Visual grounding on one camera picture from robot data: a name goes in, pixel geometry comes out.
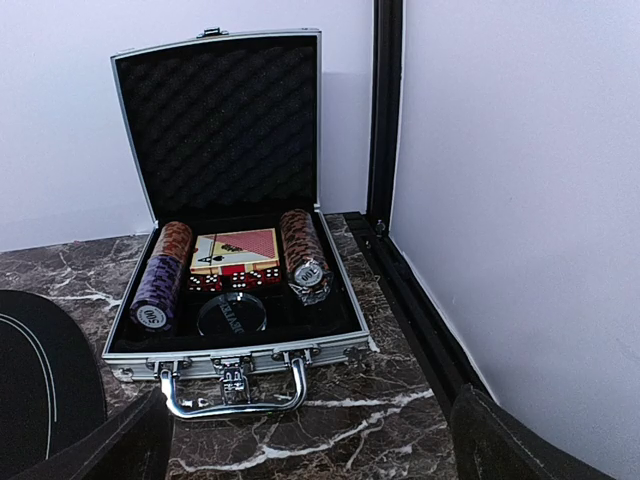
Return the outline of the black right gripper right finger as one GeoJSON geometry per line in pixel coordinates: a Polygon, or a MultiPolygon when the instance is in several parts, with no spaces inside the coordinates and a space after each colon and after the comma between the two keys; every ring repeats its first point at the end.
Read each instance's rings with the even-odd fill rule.
{"type": "Polygon", "coordinates": [[[467,384],[450,416],[460,479],[607,479],[545,441],[482,391],[467,384]]]}

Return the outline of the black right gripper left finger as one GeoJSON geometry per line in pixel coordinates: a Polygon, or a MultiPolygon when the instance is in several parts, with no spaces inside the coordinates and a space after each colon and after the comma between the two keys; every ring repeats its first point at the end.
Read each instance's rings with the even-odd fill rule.
{"type": "Polygon", "coordinates": [[[155,388],[93,433],[29,469],[31,479],[163,479],[173,418],[155,388]]]}

